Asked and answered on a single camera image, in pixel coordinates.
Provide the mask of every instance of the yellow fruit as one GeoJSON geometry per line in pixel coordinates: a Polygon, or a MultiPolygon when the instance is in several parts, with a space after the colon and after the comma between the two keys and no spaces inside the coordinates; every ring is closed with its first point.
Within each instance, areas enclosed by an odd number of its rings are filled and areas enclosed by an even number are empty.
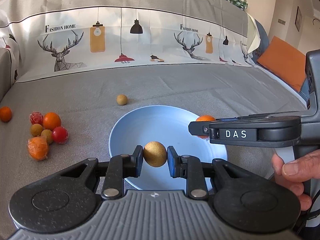
{"type": "Polygon", "coordinates": [[[144,160],[152,167],[161,167],[167,161],[167,150],[159,142],[149,142],[143,149],[144,160]]]}
{"type": "Polygon", "coordinates": [[[53,139],[52,139],[52,132],[48,129],[43,130],[41,133],[41,136],[45,136],[47,139],[47,143],[48,144],[52,144],[53,143],[53,139]]]}
{"type": "Polygon", "coordinates": [[[120,106],[124,106],[128,103],[128,98],[125,95],[118,95],[117,96],[117,103],[120,106]]]}
{"type": "Polygon", "coordinates": [[[31,125],[30,133],[32,134],[33,137],[41,136],[42,131],[43,131],[42,125],[38,123],[31,125]]]}

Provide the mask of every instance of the cherry tomato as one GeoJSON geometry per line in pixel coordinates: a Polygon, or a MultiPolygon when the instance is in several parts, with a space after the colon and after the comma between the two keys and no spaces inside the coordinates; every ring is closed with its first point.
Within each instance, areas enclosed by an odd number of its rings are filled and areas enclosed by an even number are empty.
{"type": "Polygon", "coordinates": [[[33,112],[30,115],[30,122],[32,124],[38,123],[40,125],[43,125],[43,115],[40,112],[33,112]]]}
{"type": "Polygon", "coordinates": [[[53,129],[52,139],[56,143],[64,144],[68,141],[68,138],[69,138],[69,133],[64,127],[58,126],[53,129]]]}

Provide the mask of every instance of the light blue plate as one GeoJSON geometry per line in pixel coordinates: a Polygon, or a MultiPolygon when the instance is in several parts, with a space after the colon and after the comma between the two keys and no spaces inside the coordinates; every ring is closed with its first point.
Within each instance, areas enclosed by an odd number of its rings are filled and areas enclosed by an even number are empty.
{"type": "MultiPolygon", "coordinates": [[[[190,122],[199,116],[173,106],[145,106],[122,116],[111,130],[110,156],[132,154],[137,145],[143,147],[151,141],[173,146],[178,155],[193,155],[202,162],[211,163],[214,158],[227,160],[224,145],[210,144],[188,131],[190,122]]],[[[168,164],[154,168],[145,161],[138,178],[127,178],[132,186],[142,190],[186,190],[186,180],[170,177],[168,164]]],[[[206,179],[208,190],[212,189],[206,179]]]]}

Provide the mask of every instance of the hand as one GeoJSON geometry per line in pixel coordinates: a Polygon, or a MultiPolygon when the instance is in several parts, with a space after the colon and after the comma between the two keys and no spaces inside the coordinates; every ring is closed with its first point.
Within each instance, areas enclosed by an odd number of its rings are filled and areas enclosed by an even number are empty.
{"type": "Polygon", "coordinates": [[[303,194],[304,181],[320,179],[320,150],[311,152],[297,160],[284,164],[275,153],[271,159],[276,183],[291,190],[300,200],[301,210],[308,210],[312,199],[303,194]]]}

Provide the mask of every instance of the deer antlers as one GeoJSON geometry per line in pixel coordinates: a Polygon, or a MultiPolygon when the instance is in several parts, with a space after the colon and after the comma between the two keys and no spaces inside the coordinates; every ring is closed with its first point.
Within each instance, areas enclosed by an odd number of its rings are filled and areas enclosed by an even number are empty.
{"type": "Polygon", "coordinates": [[[57,50],[55,48],[52,47],[52,41],[50,44],[50,49],[48,48],[48,46],[45,44],[45,39],[48,37],[49,34],[47,34],[47,36],[44,38],[44,40],[42,41],[42,46],[40,44],[40,42],[38,41],[39,46],[41,47],[41,49],[43,49],[44,51],[48,51],[51,53],[55,53],[57,54],[57,50]]]}
{"type": "Polygon", "coordinates": [[[78,34],[76,34],[73,30],[72,32],[75,34],[76,39],[73,41],[73,43],[71,44],[69,38],[68,38],[68,45],[63,49],[62,52],[66,52],[67,50],[71,49],[72,47],[76,46],[82,39],[84,32],[82,33],[80,39],[78,39],[78,34]]]}
{"type": "MultiPolygon", "coordinates": [[[[83,32],[82,35],[81,35],[81,37],[80,37],[80,39],[79,39],[78,34],[76,34],[73,30],[72,30],[72,32],[75,34],[76,39],[75,39],[75,40],[73,41],[73,43],[71,44],[70,39],[68,38],[68,45],[63,49],[62,52],[66,52],[66,51],[68,51],[69,49],[71,49],[72,47],[76,46],[76,45],[81,41],[81,39],[82,39],[82,37],[83,37],[83,34],[84,34],[84,32],[83,32]]],[[[47,36],[44,38],[44,40],[43,40],[43,42],[42,42],[42,46],[41,46],[40,42],[38,41],[39,46],[40,46],[41,49],[43,49],[44,51],[48,51],[48,52],[57,54],[57,50],[52,47],[52,41],[51,41],[51,43],[50,43],[50,48],[45,44],[45,40],[46,40],[47,37],[48,37],[48,34],[47,34],[47,36]]]]}
{"type": "MultiPolygon", "coordinates": [[[[184,48],[184,49],[187,49],[187,45],[184,43],[184,38],[182,38],[182,41],[179,39],[179,36],[180,36],[180,34],[181,34],[182,32],[180,32],[178,35],[177,35],[177,37],[176,37],[176,34],[174,33],[173,35],[174,35],[174,38],[176,39],[176,41],[179,43],[179,44],[181,44],[182,45],[182,47],[184,48]]],[[[193,51],[194,50],[194,48],[196,47],[196,46],[198,46],[198,45],[200,45],[201,43],[202,43],[202,41],[203,41],[203,38],[200,40],[200,37],[199,37],[199,35],[197,34],[197,36],[198,36],[198,42],[196,43],[196,39],[195,39],[195,41],[193,42],[193,44],[191,45],[191,47],[190,47],[190,50],[191,51],[193,51]]]]}

